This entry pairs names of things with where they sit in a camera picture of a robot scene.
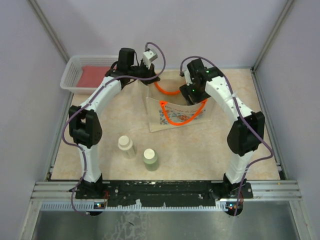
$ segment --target white plastic basket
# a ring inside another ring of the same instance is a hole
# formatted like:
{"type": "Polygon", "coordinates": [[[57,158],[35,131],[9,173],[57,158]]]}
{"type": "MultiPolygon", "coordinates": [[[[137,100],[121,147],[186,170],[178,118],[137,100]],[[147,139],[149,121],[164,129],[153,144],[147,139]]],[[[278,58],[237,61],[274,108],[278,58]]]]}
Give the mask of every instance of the white plastic basket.
{"type": "Polygon", "coordinates": [[[118,60],[117,55],[76,55],[70,58],[63,72],[60,87],[74,94],[92,94],[96,87],[76,87],[81,76],[82,67],[110,67],[118,60]]]}

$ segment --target bottle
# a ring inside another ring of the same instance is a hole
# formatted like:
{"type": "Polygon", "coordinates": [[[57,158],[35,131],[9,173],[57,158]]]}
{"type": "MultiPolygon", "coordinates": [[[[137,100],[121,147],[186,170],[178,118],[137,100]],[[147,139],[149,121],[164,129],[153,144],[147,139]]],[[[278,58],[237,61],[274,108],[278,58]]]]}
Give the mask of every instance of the bottle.
{"type": "Polygon", "coordinates": [[[127,159],[132,159],[136,156],[134,143],[128,136],[123,135],[119,137],[118,147],[127,159]]]}
{"type": "Polygon", "coordinates": [[[157,170],[159,167],[158,154],[151,148],[146,149],[143,153],[143,162],[147,170],[157,170]]]}

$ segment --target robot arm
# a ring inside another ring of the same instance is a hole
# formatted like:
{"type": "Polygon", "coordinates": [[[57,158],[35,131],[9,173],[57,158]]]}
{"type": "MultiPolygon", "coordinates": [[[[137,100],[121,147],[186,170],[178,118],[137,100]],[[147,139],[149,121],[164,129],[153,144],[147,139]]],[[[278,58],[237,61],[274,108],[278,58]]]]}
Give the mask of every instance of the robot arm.
{"type": "MultiPolygon", "coordinates": [[[[134,66],[135,50],[131,48],[122,48],[119,52],[117,68],[110,69],[103,78],[100,86],[94,93],[80,106],[71,106],[69,117],[71,117],[80,108],[85,107],[78,115],[70,121],[69,134],[74,143],[82,147],[86,160],[86,174],[84,176],[84,185],[93,186],[96,182],[102,183],[102,173],[98,163],[98,143],[102,137],[102,128],[99,122],[99,116],[102,111],[129,82],[130,78],[123,77],[114,80],[119,76],[133,76],[138,78],[150,78],[156,76],[155,66],[152,61],[157,59],[157,53],[149,49],[143,53],[140,65],[134,66]]],[[[144,84],[150,84],[159,81],[158,77],[152,80],[144,81],[144,84]]],[[[82,151],[79,149],[82,170],[85,170],[85,160],[82,151]]]]}
{"type": "Polygon", "coordinates": [[[234,97],[239,105],[241,115],[262,139],[264,137],[265,117],[262,112],[253,112],[237,96],[231,95],[224,74],[215,66],[205,67],[201,59],[195,59],[187,65],[184,77],[186,84],[180,87],[180,91],[190,105],[212,97],[232,123],[227,137],[232,156],[229,169],[223,178],[232,186],[230,189],[232,191],[232,188],[239,187],[246,167],[260,144],[260,141],[241,121],[234,97]]]}

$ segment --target white wall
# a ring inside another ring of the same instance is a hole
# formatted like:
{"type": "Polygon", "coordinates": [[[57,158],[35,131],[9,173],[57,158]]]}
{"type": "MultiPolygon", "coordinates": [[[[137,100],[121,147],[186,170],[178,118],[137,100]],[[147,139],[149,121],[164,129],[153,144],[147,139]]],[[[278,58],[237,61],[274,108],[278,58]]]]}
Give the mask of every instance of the white wall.
{"type": "Polygon", "coordinates": [[[320,237],[320,1],[296,1],[258,70],[291,179],[320,237]]]}
{"type": "MultiPolygon", "coordinates": [[[[252,67],[285,0],[37,0],[69,55],[138,54],[157,43],[169,67],[201,55],[252,67]]],[[[155,64],[161,67],[161,61],[155,64]]]]}
{"type": "Polygon", "coordinates": [[[43,181],[66,92],[65,63],[26,0],[0,8],[0,239],[19,235],[35,181],[43,181]]]}

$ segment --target purple cable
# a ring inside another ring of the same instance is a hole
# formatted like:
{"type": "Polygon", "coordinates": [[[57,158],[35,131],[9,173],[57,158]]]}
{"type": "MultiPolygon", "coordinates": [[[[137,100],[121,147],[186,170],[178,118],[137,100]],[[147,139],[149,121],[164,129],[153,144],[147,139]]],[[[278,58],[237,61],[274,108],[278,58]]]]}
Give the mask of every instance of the purple cable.
{"type": "MultiPolygon", "coordinates": [[[[186,60],[188,60],[188,59],[194,59],[194,58],[205,60],[206,62],[208,62],[209,64],[211,64],[213,67],[216,67],[216,65],[214,65],[210,60],[206,59],[205,57],[202,57],[202,56],[189,56],[189,57],[185,58],[185,59],[181,62],[181,65],[180,65],[180,72],[181,72],[181,73],[183,72],[183,71],[182,71],[182,68],[183,68],[184,62],[185,62],[186,60]]],[[[225,79],[225,81],[226,81],[226,84],[227,84],[228,87],[229,87],[229,90],[230,90],[231,95],[233,95],[233,94],[234,94],[234,91],[233,91],[233,89],[232,89],[232,87],[231,87],[231,84],[230,84],[227,76],[226,76],[224,73],[222,73],[222,74],[223,74],[223,77],[224,77],[224,79],[225,79]]],[[[257,163],[257,162],[260,162],[260,161],[262,161],[262,160],[266,160],[266,159],[272,158],[272,157],[274,156],[274,151],[273,151],[272,148],[258,135],[258,133],[256,133],[256,131],[249,125],[249,123],[248,123],[248,122],[245,120],[245,118],[242,116],[241,111],[240,111],[240,108],[239,108],[239,105],[238,105],[238,102],[237,102],[237,99],[236,99],[234,96],[232,97],[232,99],[233,99],[233,101],[234,101],[234,105],[235,105],[236,111],[238,112],[241,121],[242,121],[242,122],[246,125],[246,127],[253,133],[253,135],[270,151],[270,155],[269,155],[269,156],[261,157],[261,158],[259,158],[259,159],[256,159],[256,160],[250,162],[250,163],[246,166],[245,172],[243,173],[242,179],[241,179],[241,181],[240,181],[240,186],[239,186],[239,189],[238,189],[238,195],[237,195],[236,205],[235,205],[235,211],[234,211],[234,216],[236,216],[236,215],[237,215],[237,211],[238,211],[238,206],[239,206],[239,199],[240,199],[240,195],[241,195],[241,188],[242,188],[242,185],[243,185],[244,180],[245,180],[245,178],[246,178],[248,168],[249,168],[251,165],[253,165],[253,164],[257,163]]]]}
{"type": "Polygon", "coordinates": [[[166,58],[165,58],[164,52],[160,49],[160,47],[159,47],[158,45],[156,45],[156,44],[153,43],[153,42],[147,42],[147,43],[145,44],[145,50],[148,50],[148,45],[153,45],[153,46],[155,46],[155,47],[159,50],[159,52],[161,53],[161,55],[162,55],[162,58],[163,58],[163,67],[162,67],[162,70],[161,70],[158,74],[156,74],[155,76],[152,76],[152,77],[148,77],[148,78],[140,78],[140,77],[136,77],[136,76],[123,75],[123,76],[117,76],[117,77],[111,79],[111,80],[108,81],[105,85],[103,85],[102,87],[100,87],[99,90],[98,90],[98,91],[93,95],[93,97],[89,100],[89,102],[88,102],[86,105],[84,105],[83,107],[81,107],[78,111],[76,111],[76,112],[66,121],[65,125],[63,126],[63,129],[62,129],[62,140],[63,140],[63,142],[64,142],[65,144],[69,145],[69,146],[77,147],[78,149],[80,149],[81,152],[82,152],[82,156],[83,156],[83,162],[84,162],[84,164],[83,164],[83,165],[84,165],[83,174],[82,174],[82,177],[81,177],[81,178],[79,179],[79,181],[77,182],[77,184],[75,185],[75,187],[72,189],[72,193],[71,193],[71,206],[72,206],[72,209],[73,209],[76,213],[80,214],[81,216],[88,216],[88,215],[82,214],[81,212],[79,212],[79,211],[76,209],[76,207],[75,207],[75,205],[74,205],[74,195],[75,195],[75,192],[76,192],[77,187],[80,185],[81,181],[82,181],[82,180],[85,178],[85,176],[86,176],[86,173],[87,173],[87,158],[86,158],[86,154],[85,154],[85,152],[84,152],[84,149],[83,149],[81,146],[79,146],[79,145],[77,145],[77,144],[75,144],[75,143],[68,142],[68,141],[66,140],[66,138],[65,138],[66,128],[67,128],[68,124],[71,122],[71,120],[74,119],[75,116],[77,116],[82,110],[84,110],[85,108],[87,108],[88,106],[90,106],[91,103],[95,100],[95,98],[99,95],[99,93],[101,93],[101,91],[102,91],[107,85],[109,85],[110,83],[112,83],[113,81],[119,80],[119,79],[123,79],[123,78],[130,78],[130,79],[135,79],[135,80],[140,80],[140,81],[149,81],[149,80],[152,80],[152,79],[157,78],[158,76],[160,76],[160,75],[164,72],[164,70],[165,70],[165,68],[166,68],[166,58]]]}

